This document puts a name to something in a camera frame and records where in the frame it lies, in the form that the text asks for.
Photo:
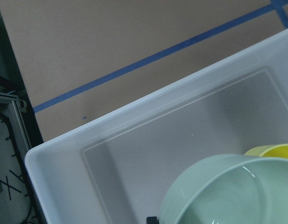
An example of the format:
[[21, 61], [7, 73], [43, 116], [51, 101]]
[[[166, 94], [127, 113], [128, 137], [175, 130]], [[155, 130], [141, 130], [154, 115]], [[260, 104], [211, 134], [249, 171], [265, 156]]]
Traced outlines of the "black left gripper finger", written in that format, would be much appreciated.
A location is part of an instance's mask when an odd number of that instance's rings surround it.
[[158, 217], [147, 217], [146, 224], [158, 224]]

